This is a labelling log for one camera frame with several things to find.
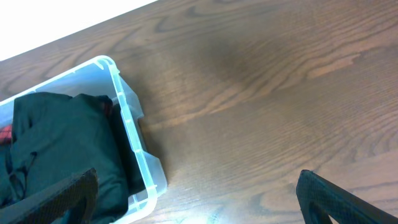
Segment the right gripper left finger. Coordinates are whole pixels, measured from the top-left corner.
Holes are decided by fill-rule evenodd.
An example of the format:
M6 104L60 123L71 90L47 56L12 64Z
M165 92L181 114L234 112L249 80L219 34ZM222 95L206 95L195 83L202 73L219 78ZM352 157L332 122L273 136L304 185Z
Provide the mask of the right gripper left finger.
M98 195L96 170L61 180L20 202L1 209L1 223L89 223Z

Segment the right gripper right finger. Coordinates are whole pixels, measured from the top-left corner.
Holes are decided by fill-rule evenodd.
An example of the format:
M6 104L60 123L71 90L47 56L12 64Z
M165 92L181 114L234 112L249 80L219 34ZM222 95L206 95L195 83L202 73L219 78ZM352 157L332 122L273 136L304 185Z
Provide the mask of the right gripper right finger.
M296 195L306 224L397 223L397 217L367 203L310 170L302 170Z

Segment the large black garment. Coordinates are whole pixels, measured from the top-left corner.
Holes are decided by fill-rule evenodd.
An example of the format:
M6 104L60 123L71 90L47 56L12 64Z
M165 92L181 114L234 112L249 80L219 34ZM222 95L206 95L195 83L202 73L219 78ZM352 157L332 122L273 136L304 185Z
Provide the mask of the large black garment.
M92 223L112 223L128 209L127 181L108 117L108 96L32 93L14 100L11 143L1 147L1 207L94 168Z

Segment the red navy plaid shirt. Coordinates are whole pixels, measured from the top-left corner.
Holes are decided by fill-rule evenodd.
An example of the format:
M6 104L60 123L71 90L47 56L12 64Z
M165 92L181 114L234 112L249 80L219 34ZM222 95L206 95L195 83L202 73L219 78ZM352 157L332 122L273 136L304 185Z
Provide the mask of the red navy plaid shirt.
M108 118L113 110L113 101L106 95L97 96L101 102L105 116ZM11 144L13 142L12 124L1 128L1 145Z

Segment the black garment with tape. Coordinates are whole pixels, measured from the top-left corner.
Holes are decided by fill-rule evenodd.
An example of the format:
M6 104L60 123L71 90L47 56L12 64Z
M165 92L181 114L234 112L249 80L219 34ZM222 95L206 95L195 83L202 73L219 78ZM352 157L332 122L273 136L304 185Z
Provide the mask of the black garment with tape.
M145 189L145 185L136 156L131 149L129 138L124 127L120 104L113 106L108 119L126 175L129 193L131 195L139 193Z

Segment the clear plastic storage bin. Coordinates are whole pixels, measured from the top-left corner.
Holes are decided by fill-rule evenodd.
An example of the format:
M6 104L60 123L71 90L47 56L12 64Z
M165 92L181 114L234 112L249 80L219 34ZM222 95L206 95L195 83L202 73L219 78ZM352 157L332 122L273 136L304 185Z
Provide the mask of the clear plastic storage bin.
M106 95L121 107L121 117L134 153L145 189L128 198L127 213L116 224L132 223L151 214L158 198L167 191L167 179L158 157L148 153L139 128L138 119L144 117L139 99L121 78L115 61L105 55L94 57L47 81L28 88L1 102L1 126L11 123L14 100L36 92L51 92L69 96L80 93Z

